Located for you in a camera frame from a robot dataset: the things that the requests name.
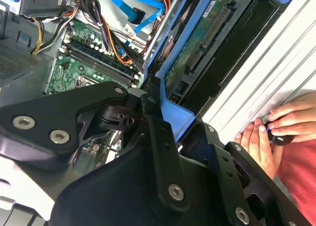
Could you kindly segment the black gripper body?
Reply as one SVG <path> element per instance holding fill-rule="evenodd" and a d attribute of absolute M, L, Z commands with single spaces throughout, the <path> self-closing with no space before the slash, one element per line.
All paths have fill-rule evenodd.
<path fill-rule="evenodd" d="M 154 211 L 153 181 L 145 152 L 119 157 L 71 183 L 55 201 L 51 226 L 227 226 L 216 175 L 204 164 L 181 157 L 192 199 L 184 214 Z"/>

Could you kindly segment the person's right hand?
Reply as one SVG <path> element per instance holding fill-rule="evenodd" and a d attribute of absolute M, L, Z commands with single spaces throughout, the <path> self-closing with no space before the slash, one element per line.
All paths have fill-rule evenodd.
<path fill-rule="evenodd" d="M 270 111 L 268 128 L 275 136 L 293 136 L 292 142 L 316 138 L 316 93 L 309 93 Z"/>

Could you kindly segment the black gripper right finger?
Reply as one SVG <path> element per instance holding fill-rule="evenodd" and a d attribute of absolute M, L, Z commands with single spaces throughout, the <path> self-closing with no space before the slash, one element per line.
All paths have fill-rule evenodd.
<path fill-rule="evenodd" d="M 195 122 L 180 152 L 195 226 L 307 226 L 308 220 L 237 143 Z"/>

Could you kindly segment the person's left hand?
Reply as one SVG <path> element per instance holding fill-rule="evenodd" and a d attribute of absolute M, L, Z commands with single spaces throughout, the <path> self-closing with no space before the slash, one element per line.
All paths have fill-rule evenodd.
<path fill-rule="evenodd" d="M 273 179 L 281 162 L 283 146 L 270 144 L 268 133 L 261 119 L 257 118 L 249 123 L 242 133 L 237 133 L 234 141 L 240 144 Z"/>

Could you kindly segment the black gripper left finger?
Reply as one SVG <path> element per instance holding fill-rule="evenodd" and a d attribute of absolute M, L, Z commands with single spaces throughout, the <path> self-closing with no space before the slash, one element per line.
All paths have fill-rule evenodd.
<path fill-rule="evenodd" d="M 0 155 L 13 168 L 5 173 L 1 166 L 0 176 L 13 187 L 12 198 L 51 213 L 62 191 L 83 177 L 73 170 L 82 146 L 112 130 L 123 134 L 122 156 L 145 152 L 154 211 L 187 212 L 191 197 L 185 194 L 187 180 L 171 125 L 162 115 L 158 79 L 144 90 L 127 91 L 107 81 L 2 107 Z"/>

